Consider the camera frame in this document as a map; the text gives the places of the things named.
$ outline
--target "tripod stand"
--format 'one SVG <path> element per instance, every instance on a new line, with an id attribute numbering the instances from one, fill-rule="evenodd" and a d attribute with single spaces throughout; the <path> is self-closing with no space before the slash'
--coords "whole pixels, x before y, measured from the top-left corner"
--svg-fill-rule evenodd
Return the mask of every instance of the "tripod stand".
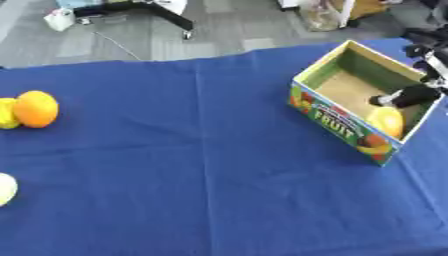
<path id="1" fill-rule="evenodd" d="M 156 3 L 154 0 L 122 0 L 122 1 L 115 0 L 113 2 L 103 0 L 102 4 L 79 7 L 75 8 L 73 11 L 76 18 L 88 19 L 89 16 L 97 16 L 97 15 L 103 16 L 129 10 L 150 11 L 153 14 L 162 17 L 167 21 L 173 23 L 174 25 L 182 28 L 183 38 L 185 40 L 190 39 L 192 36 L 194 24 L 191 20 L 184 18 L 181 15 L 166 9 L 165 7 Z"/>

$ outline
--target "citrus fruit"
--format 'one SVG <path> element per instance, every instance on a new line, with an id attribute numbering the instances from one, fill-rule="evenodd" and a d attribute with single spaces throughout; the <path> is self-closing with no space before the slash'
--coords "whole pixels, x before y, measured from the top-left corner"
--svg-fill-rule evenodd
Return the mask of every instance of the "citrus fruit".
<path id="1" fill-rule="evenodd" d="M 0 206 L 7 204 L 16 195 L 17 181 L 6 173 L 0 173 Z"/>
<path id="2" fill-rule="evenodd" d="M 0 98 L 0 128 L 13 129 L 20 125 L 14 116 L 12 108 L 16 103 L 13 98 Z"/>
<path id="3" fill-rule="evenodd" d="M 17 98 L 13 111 L 23 125 L 31 128 L 43 128 L 56 119 L 59 105 L 48 93 L 29 91 Z"/>
<path id="4" fill-rule="evenodd" d="M 367 117 L 367 122 L 389 136 L 400 139 L 403 135 L 404 118 L 392 107 L 379 107 Z"/>

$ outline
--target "orange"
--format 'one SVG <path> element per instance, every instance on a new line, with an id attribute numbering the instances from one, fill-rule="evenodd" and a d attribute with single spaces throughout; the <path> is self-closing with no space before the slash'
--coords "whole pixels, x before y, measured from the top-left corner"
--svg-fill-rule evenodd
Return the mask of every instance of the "orange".
<path id="1" fill-rule="evenodd" d="M 31 128 L 43 128 L 56 119 L 59 105 L 48 93 L 29 91 L 17 98 L 13 112 L 23 125 Z"/>
<path id="2" fill-rule="evenodd" d="M 403 136 L 404 118 L 396 108 L 376 108 L 367 117 L 367 122 L 389 136 L 397 139 L 401 139 Z"/>

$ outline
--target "floor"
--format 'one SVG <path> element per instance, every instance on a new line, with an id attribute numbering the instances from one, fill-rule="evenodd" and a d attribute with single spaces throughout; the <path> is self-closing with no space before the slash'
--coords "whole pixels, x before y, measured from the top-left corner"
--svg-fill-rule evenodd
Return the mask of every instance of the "floor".
<path id="1" fill-rule="evenodd" d="M 297 13 L 281 12 L 275 0 L 190 0 L 185 16 L 196 21 L 194 37 L 181 39 L 172 24 L 143 13 L 97 18 L 59 33 L 43 17 L 55 0 L 6 0 L 0 5 L 0 64 L 25 67 L 101 60 L 179 60 L 237 54 L 253 49 L 399 36 L 422 27 L 429 10 L 416 0 L 364 19 L 359 28 L 308 32 Z"/>

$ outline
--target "cardboard box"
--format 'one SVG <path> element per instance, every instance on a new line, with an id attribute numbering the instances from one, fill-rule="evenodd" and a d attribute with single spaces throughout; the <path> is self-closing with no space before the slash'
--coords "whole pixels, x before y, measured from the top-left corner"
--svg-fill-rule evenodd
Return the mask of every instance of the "cardboard box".
<path id="1" fill-rule="evenodd" d="M 368 100 L 419 83 L 422 76 L 415 69 L 349 40 L 294 78 L 289 103 L 383 166 L 440 100 L 400 110 L 405 118 L 401 139 L 388 136 L 365 121 L 377 108 Z"/>

